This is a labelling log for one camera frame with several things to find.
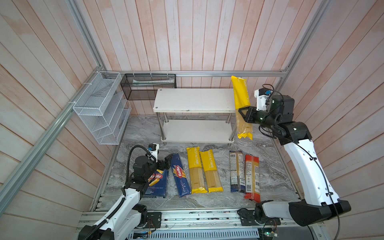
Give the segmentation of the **yellow pastatime spaghetti bag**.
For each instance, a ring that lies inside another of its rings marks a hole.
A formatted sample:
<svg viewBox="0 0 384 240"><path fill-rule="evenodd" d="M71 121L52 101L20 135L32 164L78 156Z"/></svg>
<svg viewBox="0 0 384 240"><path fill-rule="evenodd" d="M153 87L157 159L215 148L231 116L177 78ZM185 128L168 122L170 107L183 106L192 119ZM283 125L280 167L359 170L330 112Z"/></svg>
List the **yellow pastatime spaghetti bag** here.
<svg viewBox="0 0 384 240"><path fill-rule="evenodd" d="M247 80L231 76L231 81L234 90L235 110L236 110L236 123L237 123L237 136L239 139L249 138L253 140L253 125L247 123L241 115L247 114L247 109L251 106L249 99Z"/></svg>
<svg viewBox="0 0 384 240"><path fill-rule="evenodd" d="M213 150L200 152L209 193L223 192Z"/></svg>
<svg viewBox="0 0 384 240"><path fill-rule="evenodd" d="M187 148L187 157L189 164L189 173L191 180L191 191L192 194L205 194L206 190L205 180L203 175L203 166L200 157L199 147Z"/></svg>

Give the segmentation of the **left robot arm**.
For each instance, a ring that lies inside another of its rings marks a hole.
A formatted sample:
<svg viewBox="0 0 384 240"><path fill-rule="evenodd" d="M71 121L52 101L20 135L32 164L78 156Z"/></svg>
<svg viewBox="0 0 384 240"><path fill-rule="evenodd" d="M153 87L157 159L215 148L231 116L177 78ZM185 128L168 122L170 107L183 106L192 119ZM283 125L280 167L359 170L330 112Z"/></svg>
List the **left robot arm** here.
<svg viewBox="0 0 384 240"><path fill-rule="evenodd" d="M157 170L169 170L171 167L173 154L163 160L158 155L159 144L131 148L122 194L100 220L81 229L79 240L126 240L135 228L155 228L147 207L139 202L150 186L150 177L155 176Z"/></svg>

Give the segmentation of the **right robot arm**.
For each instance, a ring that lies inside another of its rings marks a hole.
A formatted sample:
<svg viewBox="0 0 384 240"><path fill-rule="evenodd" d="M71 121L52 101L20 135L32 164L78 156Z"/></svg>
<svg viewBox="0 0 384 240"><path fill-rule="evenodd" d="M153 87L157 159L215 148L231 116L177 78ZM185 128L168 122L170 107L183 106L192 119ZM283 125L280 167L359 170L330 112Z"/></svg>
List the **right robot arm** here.
<svg viewBox="0 0 384 240"><path fill-rule="evenodd" d="M255 206L255 221L263 225L272 219L289 219L305 227L339 218L352 207L339 195L328 180L306 124L295 122L295 100L282 94L263 94L262 107L237 101L236 111L249 124L267 128L271 137L284 147L299 176L305 198L300 202L262 201Z"/></svg>

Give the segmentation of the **white two-tier shelf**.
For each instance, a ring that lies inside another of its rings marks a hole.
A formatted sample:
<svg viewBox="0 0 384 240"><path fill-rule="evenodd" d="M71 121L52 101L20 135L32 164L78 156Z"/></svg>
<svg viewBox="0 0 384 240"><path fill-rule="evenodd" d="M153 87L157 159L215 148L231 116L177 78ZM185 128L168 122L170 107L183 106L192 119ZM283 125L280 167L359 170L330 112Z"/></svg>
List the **white two-tier shelf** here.
<svg viewBox="0 0 384 240"><path fill-rule="evenodd" d="M233 89L158 89L153 107L164 143L233 144ZM170 119L167 114L225 114L225 120Z"/></svg>

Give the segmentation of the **blue Barilla rigatoni box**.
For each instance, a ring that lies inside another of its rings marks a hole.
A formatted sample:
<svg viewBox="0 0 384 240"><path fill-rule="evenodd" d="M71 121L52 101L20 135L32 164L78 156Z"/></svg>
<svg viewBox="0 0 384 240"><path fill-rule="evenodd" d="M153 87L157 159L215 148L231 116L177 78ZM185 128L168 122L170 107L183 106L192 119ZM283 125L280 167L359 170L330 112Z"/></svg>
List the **blue Barilla rigatoni box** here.
<svg viewBox="0 0 384 240"><path fill-rule="evenodd" d="M165 198L167 195L168 175L168 170L156 170L148 179L149 187L144 194L144 198Z"/></svg>

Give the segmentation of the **blue Barilla spaghetti box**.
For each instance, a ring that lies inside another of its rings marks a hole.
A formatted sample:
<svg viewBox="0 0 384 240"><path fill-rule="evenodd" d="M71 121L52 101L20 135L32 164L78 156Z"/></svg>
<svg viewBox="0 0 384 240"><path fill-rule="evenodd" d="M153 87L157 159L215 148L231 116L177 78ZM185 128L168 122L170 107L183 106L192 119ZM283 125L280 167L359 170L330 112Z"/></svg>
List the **blue Barilla spaghetti box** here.
<svg viewBox="0 0 384 240"><path fill-rule="evenodd" d="M171 169L175 179L179 197L190 195L192 191L188 183L186 172L183 168L180 155L178 153L172 155Z"/></svg>

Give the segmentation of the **blue-end spaghetti bag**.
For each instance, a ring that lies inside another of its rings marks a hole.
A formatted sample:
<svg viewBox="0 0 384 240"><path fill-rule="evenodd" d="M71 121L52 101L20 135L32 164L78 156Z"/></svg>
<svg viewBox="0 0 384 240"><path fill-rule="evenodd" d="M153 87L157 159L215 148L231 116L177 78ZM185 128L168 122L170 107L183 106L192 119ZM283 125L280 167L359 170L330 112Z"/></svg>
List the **blue-end spaghetti bag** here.
<svg viewBox="0 0 384 240"><path fill-rule="evenodd" d="M231 192L246 192L245 158L242 152L230 151Z"/></svg>

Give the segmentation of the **red-end spaghetti bag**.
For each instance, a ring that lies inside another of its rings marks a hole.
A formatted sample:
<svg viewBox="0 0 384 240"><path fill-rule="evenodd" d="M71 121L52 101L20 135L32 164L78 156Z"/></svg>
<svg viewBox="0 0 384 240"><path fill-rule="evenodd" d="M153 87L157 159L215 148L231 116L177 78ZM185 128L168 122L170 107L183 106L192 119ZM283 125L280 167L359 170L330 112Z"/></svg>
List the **red-end spaghetti bag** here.
<svg viewBox="0 0 384 240"><path fill-rule="evenodd" d="M261 202L260 195L260 161L258 157L246 155L246 194L245 199Z"/></svg>

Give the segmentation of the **black mesh basket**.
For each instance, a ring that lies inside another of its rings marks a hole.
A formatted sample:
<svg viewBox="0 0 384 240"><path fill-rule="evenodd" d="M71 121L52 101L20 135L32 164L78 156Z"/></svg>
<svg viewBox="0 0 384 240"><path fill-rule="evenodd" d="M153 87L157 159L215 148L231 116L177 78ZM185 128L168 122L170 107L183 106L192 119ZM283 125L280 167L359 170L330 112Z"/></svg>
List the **black mesh basket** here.
<svg viewBox="0 0 384 240"><path fill-rule="evenodd" d="M120 86L129 101L154 101L160 88L177 87L175 74L124 74Z"/></svg>

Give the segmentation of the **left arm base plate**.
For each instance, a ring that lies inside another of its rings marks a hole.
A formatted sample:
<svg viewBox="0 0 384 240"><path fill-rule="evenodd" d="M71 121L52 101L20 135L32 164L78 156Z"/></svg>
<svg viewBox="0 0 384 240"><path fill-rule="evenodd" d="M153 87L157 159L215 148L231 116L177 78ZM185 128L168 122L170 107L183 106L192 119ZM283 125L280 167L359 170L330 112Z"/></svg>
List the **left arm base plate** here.
<svg viewBox="0 0 384 240"><path fill-rule="evenodd" d="M142 228L158 229L161 227L161 223L162 223L161 212L141 213L141 220L139 225L136 228L137 229L142 229Z"/></svg>

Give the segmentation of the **aluminium front rail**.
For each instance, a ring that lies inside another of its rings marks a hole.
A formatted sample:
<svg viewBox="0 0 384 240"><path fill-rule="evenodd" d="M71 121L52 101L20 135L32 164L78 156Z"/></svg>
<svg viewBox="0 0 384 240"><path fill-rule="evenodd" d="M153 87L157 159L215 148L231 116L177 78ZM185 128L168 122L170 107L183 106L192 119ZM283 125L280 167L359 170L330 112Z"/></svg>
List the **aluminium front rail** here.
<svg viewBox="0 0 384 240"><path fill-rule="evenodd" d="M159 215L152 220L157 225L157 230L183 230L183 229L237 229L237 228L262 228L263 225L242 225L239 208L229 209L181 209L181 210L148 210L148 215ZM84 226L91 226L107 212L84 212L79 220L75 233L80 232ZM300 227L293 220L281 219L278 229L283 227Z"/></svg>

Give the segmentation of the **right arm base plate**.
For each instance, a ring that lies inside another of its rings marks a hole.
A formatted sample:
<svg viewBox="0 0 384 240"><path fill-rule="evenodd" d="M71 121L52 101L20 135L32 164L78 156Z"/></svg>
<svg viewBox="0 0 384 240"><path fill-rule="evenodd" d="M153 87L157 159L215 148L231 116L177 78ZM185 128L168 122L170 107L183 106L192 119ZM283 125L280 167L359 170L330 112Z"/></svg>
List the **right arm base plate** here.
<svg viewBox="0 0 384 240"><path fill-rule="evenodd" d="M237 214L240 217L241 225L249 226L279 226L280 218L269 218L264 216L259 210L239 209Z"/></svg>

